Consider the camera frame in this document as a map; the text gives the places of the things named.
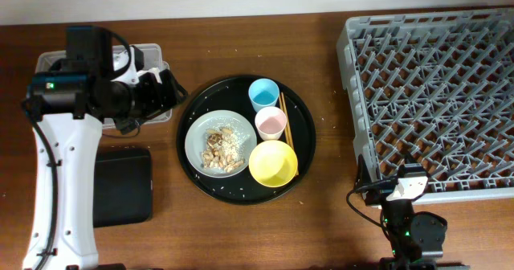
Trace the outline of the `blue plastic cup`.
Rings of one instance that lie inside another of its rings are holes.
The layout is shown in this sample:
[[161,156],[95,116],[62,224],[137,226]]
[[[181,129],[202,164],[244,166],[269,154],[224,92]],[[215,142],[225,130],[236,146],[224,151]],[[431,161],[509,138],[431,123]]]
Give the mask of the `blue plastic cup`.
[[253,109],[258,112],[262,108],[276,105],[279,99],[279,86],[270,79],[257,79],[251,83],[248,96]]

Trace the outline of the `yellow plastic bowl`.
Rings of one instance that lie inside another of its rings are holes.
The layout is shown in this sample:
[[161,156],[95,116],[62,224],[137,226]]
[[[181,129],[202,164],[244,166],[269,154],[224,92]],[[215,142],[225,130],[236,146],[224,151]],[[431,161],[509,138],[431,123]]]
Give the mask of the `yellow plastic bowl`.
[[287,185],[297,175],[299,162],[287,143],[263,141],[252,150],[248,168],[257,183],[277,188]]

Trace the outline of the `pink plastic cup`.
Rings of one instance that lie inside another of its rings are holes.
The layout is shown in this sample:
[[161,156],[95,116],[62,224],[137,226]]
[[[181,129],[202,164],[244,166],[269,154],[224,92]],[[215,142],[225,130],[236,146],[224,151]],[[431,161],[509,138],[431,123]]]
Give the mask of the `pink plastic cup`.
[[286,117],[277,107],[262,108],[255,115],[255,126],[264,141],[279,140],[286,127]]

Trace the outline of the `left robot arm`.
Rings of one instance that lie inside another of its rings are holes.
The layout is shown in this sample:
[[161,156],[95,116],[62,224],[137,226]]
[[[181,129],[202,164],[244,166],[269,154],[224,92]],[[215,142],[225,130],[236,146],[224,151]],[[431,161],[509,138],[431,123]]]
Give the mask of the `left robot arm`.
[[143,52],[106,28],[67,29],[66,55],[36,73],[22,102],[35,134],[37,182],[25,269],[96,269],[93,231],[96,154],[105,119],[121,134],[182,103],[168,69],[144,67]]

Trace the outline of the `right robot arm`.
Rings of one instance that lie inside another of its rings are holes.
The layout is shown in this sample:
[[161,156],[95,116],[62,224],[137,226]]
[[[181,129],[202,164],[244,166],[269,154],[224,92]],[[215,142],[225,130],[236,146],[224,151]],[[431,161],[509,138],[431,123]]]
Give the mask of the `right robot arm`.
[[413,202],[423,196],[429,174],[410,154],[396,174],[376,182],[365,182],[369,173],[363,156],[357,159],[354,194],[370,193],[381,206],[378,225],[390,242],[393,256],[378,262],[380,269],[436,269],[443,256],[447,221],[439,215],[414,210]]

